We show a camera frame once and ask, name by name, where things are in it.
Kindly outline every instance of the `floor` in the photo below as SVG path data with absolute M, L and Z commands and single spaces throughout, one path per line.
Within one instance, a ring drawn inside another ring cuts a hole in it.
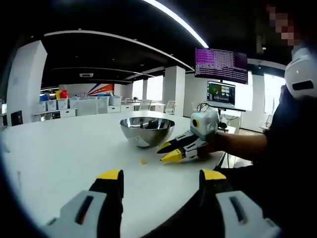
M 255 131 L 250 131 L 250 130 L 244 130 L 244 129 L 239 129 L 239 135 L 261 135 L 259 132 Z M 228 159 L 227 159 L 227 154 L 225 155 L 225 159 L 223 160 L 222 163 L 222 168 L 233 168 L 234 164 L 237 162 L 242 162 L 245 166 L 251 165 L 251 162 L 248 160 L 241 159 L 239 157 L 229 155 L 229 167 L 228 167 Z

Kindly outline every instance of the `hand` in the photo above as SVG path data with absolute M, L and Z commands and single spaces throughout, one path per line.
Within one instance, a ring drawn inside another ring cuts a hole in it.
M 197 150 L 198 156 L 200 157 L 200 156 L 203 156 L 207 153 L 212 153 L 212 152 L 222 150 L 220 137 L 221 137 L 221 135 L 217 133 L 217 134 L 211 135 L 209 138 L 207 138 L 207 145 L 205 145 L 201 148 L 198 148 L 198 150 Z

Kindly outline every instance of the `food crumb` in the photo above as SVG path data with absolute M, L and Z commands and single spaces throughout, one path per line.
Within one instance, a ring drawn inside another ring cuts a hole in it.
M 141 158 L 141 165 L 145 165 L 145 164 L 147 164 L 147 160 L 144 158 Z

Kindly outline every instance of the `monitor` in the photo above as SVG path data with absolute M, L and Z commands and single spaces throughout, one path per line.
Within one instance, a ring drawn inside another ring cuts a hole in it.
M 211 82 L 207 83 L 207 101 L 235 104 L 235 85 Z
M 195 77 L 248 84 L 247 55 L 232 51 L 196 49 Z

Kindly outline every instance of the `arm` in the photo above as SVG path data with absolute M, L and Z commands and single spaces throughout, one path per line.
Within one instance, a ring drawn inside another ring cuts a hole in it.
M 265 135 L 235 135 L 218 132 L 210 138 L 204 151 L 225 151 L 245 160 L 256 161 L 266 149 Z

